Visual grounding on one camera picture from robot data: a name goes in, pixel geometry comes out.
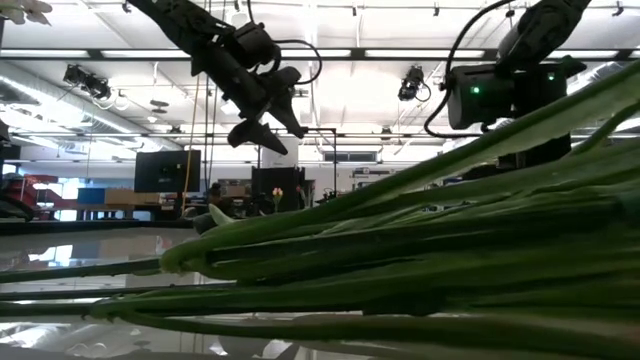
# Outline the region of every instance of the monitor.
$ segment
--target monitor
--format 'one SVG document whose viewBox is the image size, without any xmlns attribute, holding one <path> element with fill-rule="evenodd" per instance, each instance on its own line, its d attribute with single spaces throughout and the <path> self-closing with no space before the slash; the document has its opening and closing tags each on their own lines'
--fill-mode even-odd
<svg viewBox="0 0 640 360">
<path fill-rule="evenodd" d="M 189 168 L 187 192 L 200 191 L 200 151 L 191 151 L 191 166 L 188 166 L 189 151 L 159 151 L 138 153 L 134 191 L 140 193 L 182 193 Z"/>
</svg>

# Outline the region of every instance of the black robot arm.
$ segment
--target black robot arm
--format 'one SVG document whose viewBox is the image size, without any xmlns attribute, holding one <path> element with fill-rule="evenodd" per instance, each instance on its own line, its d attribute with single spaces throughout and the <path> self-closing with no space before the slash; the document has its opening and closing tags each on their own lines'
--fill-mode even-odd
<svg viewBox="0 0 640 360">
<path fill-rule="evenodd" d="M 291 107 L 294 85 L 300 72 L 292 67 L 257 74 L 248 69 L 273 61 L 280 63 L 280 47 L 263 24 L 249 22 L 235 27 L 216 19 L 188 0 L 129 0 L 153 20 L 179 49 L 191 56 L 191 74 L 205 72 L 233 101 L 244 121 L 233 128 L 228 141 L 233 147 L 253 142 L 281 154 L 287 150 L 260 118 L 268 112 L 297 136 L 304 132 Z"/>
<path fill-rule="evenodd" d="M 527 9 L 498 46 L 498 71 L 538 65 L 564 44 L 591 0 L 541 0 Z"/>
</svg>

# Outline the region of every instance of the metal pipe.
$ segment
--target metal pipe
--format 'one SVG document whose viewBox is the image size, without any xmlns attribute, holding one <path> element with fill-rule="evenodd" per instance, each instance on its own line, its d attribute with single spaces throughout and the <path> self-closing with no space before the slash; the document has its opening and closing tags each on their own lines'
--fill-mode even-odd
<svg viewBox="0 0 640 360">
<path fill-rule="evenodd" d="M 194 3 L 198 4 L 198 5 L 202 5 L 205 3 L 205 1 L 194 1 Z M 226 1 L 227 6 L 232 6 L 231 1 Z M 75 2 L 73 1 L 69 1 L 69 2 L 56 2 L 56 5 L 74 5 Z M 87 1 L 87 4 L 90 5 L 117 5 L 117 6 L 121 6 L 122 2 L 120 1 L 109 1 L 109 2 L 96 2 L 95 4 L 91 1 Z M 212 6 L 217 6 L 217 7 L 221 7 L 225 4 L 225 1 L 219 0 L 219 1 L 213 1 L 212 2 Z M 282 6 L 282 7 L 291 7 L 291 8 L 299 8 L 300 5 L 294 3 L 294 2 L 286 2 L 286 3 L 282 3 L 282 2 L 278 2 L 278 1 L 255 1 L 252 2 L 252 5 L 271 5 L 271 6 Z M 478 8 L 482 7 L 481 4 L 478 4 L 477 6 L 438 6 L 438 8 L 440 8 L 440 10 L 474 10 L 477 11 Z M 351 9 L 350 5 L 333 5 L 333 4 L 321 4 L 318 5 L 318 8 L 322 8 L 322 9 Z M 435 9 L 434 5 L 367 5 L 368 9 L 379 9 L 379 10 L 419 10 L 419 9 L 425 9 L 425 10 L 433 10 Z M 519 5 L 513 5 L 511 7 L 512 9 L 526 9 L 527 5 L 526 4 L 519 4 Z M 593 6 L 589 6 L 589 9 L 606 9 L 606 10 L 616 10 L 617 6 L 615 4 L 612 5 L 593 5 Z M 633 6 L 633 5 L 625 5 L 625 9 L 640 9 L 640 6 Z"/>
<path fill-rule="evenodd" d="M 333 130 L 333 191 L 338 194 L 338 132 Z"/>
<path fill-rule="evenodd" d="M 205 137 L 208 138 L 227 138 L 229 134 L 226 133 L 216 133 L 216 134 L 206 134 L 206 133 L 194 133 L 193 137 L 194 139 L 204 139 Z M 12 133 L 11 136 L 39 136 L 39 137 L 64 137 L 64 138 L 86 138 L 87 136 L 85 136 L 85 134 L 80 134 L 80 133 L 37 133 L 37 132 L 33 132 L 33 133 L 24 133 L 24 132 L 16 132 L 16 133 Z M 129 138 L 129 137 L 143 137 L 143 138 L 166 138 L 166 139 L 180 139 L 180 138 L 189 138 L 189 134 L 167 134 L 167 133 L 150 133 L 150 134 L 101 134 L 101 133 L 96 133 L 93 134 L 92 137 L 93 138 L 106 138 L 106 137 L 112 137 L 112 138 Z M 287 134 L 284 133 L 281 136 L 283 137 L 289 137 L 289 136 L 293 136 L 291 134 Z M 406 139 L 406 138 L 432 138 L 429 135 L 426 134 L 415 134 L 415 133 L 394 133 L 394 134 L 369 134 L 369 133 L 337 133 L 336 135 L 339 138 L 353 138 L 353 139 L 381 139 L 381 138 L 402 138 L 402 139 Z M 308 133 L 305 134 L 305 137 L 307 138 L 323 138 L 325 137 L 324 134 L 313 134 L 313 133 Z"/>
<path fill-rule="evenodd" d="M 76 0 L 76 1 L 77 1 L 77 3 L 78 3 L 79 5 L 81 5 L 81 6 L 85 7 L 87 10 L 91 10 L 91 9 L 92 9 L 91 4 L 90 4 L 90 3 L 88 3 L 86 0 Z M 109 30 L 109 31 L 113 32 L 113 34 L 114 34 L 118 39 L 120 39 L 120 41 L 122 41 L 123 43 L 127 44 L 127 46 L 129 46 L 129 47 L 130 47 L 130 48 L 132 48 L 132 49 L 134 49 L 134 48 L 135 48 L 135 46 L 133 46 L 133 45 L 129 42 L 129 40 L 127 40 L 127 39 L 125 38 L 125 36 L 124 36 L 124 35 L 122 35 L 122 33 L 120 33 L 120 31 L 118 31 L 118 29 L 116 29 L 116 28 L 115 28 L 115 26 L 111 25 L 111 24 L 109 23 L 109 21 L 107 21 L 103 16 L 101 16 L 99 13 L 95 13 L 95 12 L 92 12 L 92 14 L 93 14 L 93 15 L 94 15 L 94 17 L 98 20 L 98 23 L 100 23 L 100 25 L 104 26 L 107 30 Z M 189 96 L 189 93 L 188 93 L 184 88 L 182 88 L 182 86 L 178 85 L 178 84 L 177 84 L 175 81 L 173 81 L 173 80 L 172 80 L 172 79 L 171 79 L 167 74 L 165 74 L 162 70 L 158 69 L 157 65 L 154 65 L 154 64 L 149 64 L 149 65 L 150 65 L 150 66 L 152 67 L 152 69 L 153 69 L 154 78 L 155 78 L 155 77 L 157 77 L 157 75 L 158 75 L 158 74 L 159 74 L 159 75 L 161 75 L 162 77 L 164 77 L 165 79 L 167 79 L 167 80 L 168 80 L 168 81 L 169 81 L 169 82 L 170 82 L 170 83 L 171 83 L 171 84 L 172 84 L 176 89 L 178 89 L 178 90 L 180 90 L 182 93 L 184 93 L 184 95 L 185 95 L 185 97 L 186 97 L 187 99 L 189 99 L 191 102 L 195 102 L 195 100 L 194 100 L 194 99 L 192 99 L 192 98 Z M 197 106 L 198 106 L 198 108 L 200 108 L 200 111 L 204 111 L 200 105 L 197 105 Z"/>
</svg>

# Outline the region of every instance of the white wall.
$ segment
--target white wall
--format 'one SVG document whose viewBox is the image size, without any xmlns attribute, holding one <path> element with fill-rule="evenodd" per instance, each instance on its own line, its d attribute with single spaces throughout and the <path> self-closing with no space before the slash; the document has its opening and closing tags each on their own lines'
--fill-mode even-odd
<svg viewBox="0 0 640 360">
<path fill-rule="evenodd" d="M 305 151 L 315 151 L 315 147 L 311 146 L 301 146 L 300 148 L 305 149 Z M 337 189 L 339 191 L 349 191 L 352 189 L 354 180 L 351 175 L 355 168 L 393 168 L 395 170 L 401 170 L 411 166 L 417 161 L 422 161 L 435 156 L 437 149 L 439 149 L 439 147 L 408 146 L 405 151 L 395 157 L 396 163 L 392 166 L 375 164 L 340 164 L 338 165 L 337 171 Z M 211 171 L 211 181 L 214 182 L 217 179 L 250 179 L 251 164 L 227 165 L 226 163 L 229 163 L 229 159 L 233 156 L 236 157 L 233 159 L 234 161 L 256 161 L 257 152 L 253 147 L 249 146 L 241 147 L 233 151 L 227 150 L 228 149 L 225 147 L 220 146 L 214 152 L 217 154 L 217 156 L 214 156 L 214 161 L 223 162 L 224 164 L 214 163 Z M 64 178 L 90 178 L 94 181 L 99 181 L 99 179 L 131 180 L 135 175 L 135 164 L 132 160 L 123 163 L 105 161 L 110 159 L 109 154 L 93 154 L 89 159 L 89 162 L 87 162 L 87 155 L 63 153 L 58 157 L 58 151 L 56 149 L 39 146 L 26 146 L 23 147 L 21 158 L 25 160 L 37 160 L 36 162 L 22 163 L 21 169 L 27 174 L 53 175 Z M 61 162 L 60 160 L 78 160 L 80 162 Z M 302 162 L 300 166 L 306 169 L 306 178 L 308 180 L 316 181 L 316 197 L 321 197 L 324 189 L 334 188 L 333 165 Z M 205 169 L 203 166 L 200 172 L 201 178 L 203 179 L 205 177 L 205 171 L 207 171 L 208 174 L 208 169 Z"/>
<path fill-rule="evenodd" d="M 325 188 L 333 189 L 333 167 L 322 165 L 304 166 L 307 180 L 316 181 L 316 196 L 322 195 Z M 337 171 L 338 190 L 348 191 L 352 189 L 353 179 L 351 174 L 353 167 L 340 166 Z M 90 178 L 99 179 L 133 179 L 135 165 L 133 163 L 91 164 L 91 163 L 24 163 L 22 171 L 26 174 L 53 175 L 64 178 Z M 201 169 L 204 178 L 205 168 Z M 215 166 L 212 168 L 211 181 L 217 179 L 251 179 L 250 165 Z"/>
</svg>

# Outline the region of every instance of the window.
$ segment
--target window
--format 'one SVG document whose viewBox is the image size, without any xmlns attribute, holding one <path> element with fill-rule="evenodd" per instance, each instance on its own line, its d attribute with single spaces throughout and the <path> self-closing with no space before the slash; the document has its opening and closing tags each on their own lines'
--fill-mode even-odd
<svg viewBox="0 0 640 360">
<path fill-rule="evenodd" d="M 69 266 L 73 245 L 50 247 L 42 255 L 31 254 L 31 261 L 47 261 L 49 266 Z"/>
<path fill-rule="evenodd" d="M 2 175 L 17 173 L 17 172 L 18 172 L 18 167 L 16 165 L 12 165 L 12 164 L 2 165 Z"/>
<path fill-rule="evenodd" d="M 333 161 L 334 158 L 338 162 L 377 162 L 377 151 L 352 151 L 352 152 L 340 152 L 338 151 L 334 156 L 333 151 L 327 151 L 323 153 L 324 161 Z"/>
</svg>

